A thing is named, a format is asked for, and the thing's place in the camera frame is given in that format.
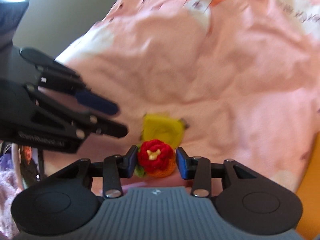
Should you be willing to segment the smartphone with video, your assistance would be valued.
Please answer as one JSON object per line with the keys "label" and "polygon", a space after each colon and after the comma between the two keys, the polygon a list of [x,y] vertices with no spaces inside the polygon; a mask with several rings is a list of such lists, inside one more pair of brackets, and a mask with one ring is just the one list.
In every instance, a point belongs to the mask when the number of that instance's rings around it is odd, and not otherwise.
{"label": "smartphone with video", "polygon": [[13,144],[11,152],[20,190],[25,190],[47,177],[44,171],[43,150]]}

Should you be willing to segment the orange cardboard storage box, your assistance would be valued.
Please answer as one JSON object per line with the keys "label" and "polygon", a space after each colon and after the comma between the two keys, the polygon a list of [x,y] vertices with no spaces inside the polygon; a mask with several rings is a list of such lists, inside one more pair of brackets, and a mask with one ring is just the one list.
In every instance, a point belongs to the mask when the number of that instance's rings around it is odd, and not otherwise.
{"label": "orange cardboard storage box", "polygon": [[297,195],[303,204],[303,214],[297,231],[305,239],[319,239],[319,133],[316,135],[309,164]]}

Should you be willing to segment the yellow round case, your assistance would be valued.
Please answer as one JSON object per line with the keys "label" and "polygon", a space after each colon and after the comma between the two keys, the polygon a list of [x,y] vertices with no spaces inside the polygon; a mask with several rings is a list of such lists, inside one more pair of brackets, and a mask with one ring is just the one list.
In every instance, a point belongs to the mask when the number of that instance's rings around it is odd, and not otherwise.
{"label": "yellow round case", "polygon": [[176,149],[189,127],[184,119],[175,119],[164,114],[146,114],[143,117],[140,140],[145,142],[157,139]]}

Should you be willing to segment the pink printed duvet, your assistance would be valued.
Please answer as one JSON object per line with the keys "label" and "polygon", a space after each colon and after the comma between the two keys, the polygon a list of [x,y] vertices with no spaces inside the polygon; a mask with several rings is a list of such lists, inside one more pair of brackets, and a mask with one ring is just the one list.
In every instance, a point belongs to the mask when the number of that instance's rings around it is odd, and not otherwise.
{"label": "pink printed duvet", "polygon": [[319,0],[118,0],[57,60],[119,105],[129,133],[46,151],[46,174],[124,154],[160,114],[187,123],[189,155],[298,189],[319,131]]}

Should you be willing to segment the red orange crochet fruit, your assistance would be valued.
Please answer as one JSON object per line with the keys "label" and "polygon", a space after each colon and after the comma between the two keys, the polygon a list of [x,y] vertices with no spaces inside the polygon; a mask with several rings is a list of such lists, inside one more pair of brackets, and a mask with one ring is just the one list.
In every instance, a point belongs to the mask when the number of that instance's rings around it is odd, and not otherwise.
{"label": "red orange crochet fruit", "polygon": [[139,178],[165,178],[176,170],[176,155],[174,149],[153,139],[141,144],[137,153],[135,175]]}

